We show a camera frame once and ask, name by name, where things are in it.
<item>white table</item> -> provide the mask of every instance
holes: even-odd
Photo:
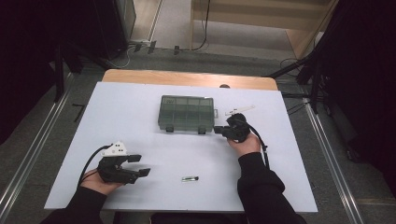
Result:
[[[123,168],[151,168],[151,172],[134,185],[117,189],[107,198],[104,209],[242,212],[236,192],[240,176],[236,154],[220,134],[161,131],[157,119],[165,94],[213,97],[219,111],[216,125],[227,125],[225,111],[255,105],[244,114],[268,146],[271,168],[286,185],[285,196],[297,212],[318,211],[279,91],[101,82],[92,94],[45,208],[66,207],[91,154],[121,140],[129,152],[143,156],[138,163],[124,163]],[[96,156],[89,169],[95,168],[100,159]],[[190,175],[199,176],[199,180],[181,181]]]

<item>gray floor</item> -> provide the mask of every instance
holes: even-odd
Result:
[[[200,52],[180,52],[155,49],[130,51],[130,63],[124,69],[151,69],[186,72],[222,73],[257,77],[270,74],[279,68],[280,61],[258,58],[235,57]],[[125,64],[126,56],[113,63]],[[70,94],[64,108],[44,144],[42,151],[29,174],[21,193],[13,204],[5,223],[38,223],[49,211],[43,209],[50,192],[50,185],[62,165],[64,155],[78,127],[75,122],[79,107],[72,104],[89,102],[92,90],[101,80],[104,71],[89,62],[80,75],[74,76]],[[285,92],[301,92],[293,77],[284,75],[277,80],[278,87]],[[12,136],[0,146],[0,188],[3,191],[18,169],[27,149],[32,144],[40,125],[52,107],[54,90],[49,91],[22,121]],[[301,99],[285,99],[287,108],[301,104]],[[396,223],[396,203],[382,175],[370,164],[354,163],[347,159],[346,145],[340,138],[332,119],[321,106],[318,107],[324,129],[331,140],[347,182],[352,189],[365,223]],[[350,223],[339,192],[334,185],[329,166],[320,149],[318,139],[306,110],[303,108],[290,115],[290,122],[302,153],[308,179],[318,205],[318,213],[303,214],[308,223]],[[103,212],[105,223],[111,223],[113,212]]]

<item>floor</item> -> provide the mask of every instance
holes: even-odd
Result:
[[[136,32],[132,39],[134,42],[145,44],[156,40],[156,49],[151,53],[148,53],[147,48],[142,48],[137,52],[130,50],[128,54],[121,55],[112,63],[118,66],[125,65],[123,69],[261,76],[269,75],[279,67],[293,62],[293,60],[283,61],[294,58],[283,30],[274,28],[259,30],[258,27],[231,26],[215,22],[208,24],[208,44],[206,43],[204,48],[175,55],[169,49],[173,49],[175,45],[180,46],[181,49],[188,46],[189,39],[185,36],[187,22],[181,19],[188,16],[186,2],[189,1],[134,0],[137,18],[139,19],[139,14],[141,14],[139,8],[145,8],[144,11],[149,14],[145,16],[146,21],[154,25],[139,26],[139,22],[142,21],[136,21]],[[151,7],[145,7],[144,4],[151,4]],[[197,21],[195,27],[197,30],[194,46],[199,46],[201,45],[199,40],[203,39],[201,22]],[[10,202],[12,206],[9,210],[1,211],[0,223],[23,224],[32,223],[32,221],[37,223],[50,212],[42,208],[79,123],[80,108],[73,104],[86,105],[95,83],[101,80],[104,73],[100,67],[89,61],[84,61],[84,65],[84,70],[80,75],[70,74],[68,77],[67,86],[70,92],[64,99],[59,117],[52,124],[51,132],[43,139],[42,145],[37,147],[40,152],[35,155],[35,162],[31,169],[26,171],[28,176],[23,180],[24,182],[22,181],[23,186],[15,190],[18,197]],[[309,90],[309,85],[299,86],[295,83],[294,76],[297,74],[298,71],[292,71],[288,75],[277,78],[276,83],[279,89],[293,94],[301,94],[305,89]],[[8,183],[15,177],[14,174],[18,172],[24,156],[32,148],[41,125],[54,107],[53,94],[54,89],[43,96],[8,141],[0,146],[0,164],[3,170],[0,177],[2,191],[9,187]],[[312,116],[309,106],[304,105],[303,99],[285,97],[284,100],[289,109],[290,123],[301,150],[305,170],[319,210],[316,214],[302,214],[307,222],[312,224],[395,224],[396,202],[382,175],[370,164],[355,163],[347,159],[346,143],[340,137],[332,118],[327,115],[323,105],[319,104],[319,113]],[[323,137],[323,134],[320,135],[315,129],[313,119],[319,120],[325,141],[318,139]],[[323,146],[322,142],[327,142],[328,145]],[[343,198],[345,193],[337,188],[338,180],[335,177],[339,175],[334,175],[332,171],[334,163],[329,162],[329,157],[326,156],[329,148],[342,177],[345,178],[346,186],[351,191],[352,202],[355,204],[346,204],[350,201],[345,200]],[[357,206],[358,214],[350,215],[348,207],[353,205]],[[112,212],[104,211],[102,218],[105,223],[111,223],[113,215]]]

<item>plastic storage box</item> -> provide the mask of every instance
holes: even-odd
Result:
[[[163,95],[158,125],[161,130],[212,132],[214,126],[213,98]]]

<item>black cloth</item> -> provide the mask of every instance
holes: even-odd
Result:
[[[260,152],[239,158],[242,174],[238,193],[250,224],[300,223],[283,196],[285,185],[275,172],[267,169]]]
[[[242,171],[238,193],[250,224],[301,223],[282,194],[283,182],[265,167],[260,152],[244,155],[238,161]],[[105,200],[106,195],[79,187],[65,209],[55,210],[41,224],[103,223],[99,214]]]
[[[79,187],[64,209],[53,211],[41,224],[102,224],[100,211],[107,196]]]

